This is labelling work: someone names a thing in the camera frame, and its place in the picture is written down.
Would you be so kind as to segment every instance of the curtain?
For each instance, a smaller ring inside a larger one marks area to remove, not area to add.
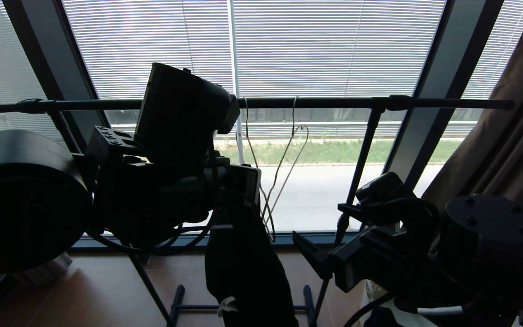
[[[484,109],[423,195],[440,209],[449,199],[475,193],[523,205],[523,35],[490,98],[512,99],[514,109]]]

